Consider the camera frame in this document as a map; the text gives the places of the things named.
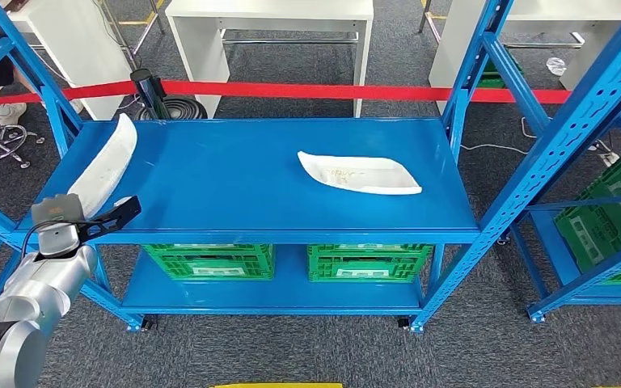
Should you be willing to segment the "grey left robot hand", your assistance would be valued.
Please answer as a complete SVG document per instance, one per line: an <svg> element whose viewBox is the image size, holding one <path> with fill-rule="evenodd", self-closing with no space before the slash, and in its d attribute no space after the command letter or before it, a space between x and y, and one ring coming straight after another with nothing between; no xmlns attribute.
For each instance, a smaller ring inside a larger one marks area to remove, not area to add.
<svg viewBox="0 0 621 388"><path fill-rule="evenodd" d="M84 221L82 203L75 193L58 194L44 198L31 207L32 221L39 224L44 221Z"/></svg>

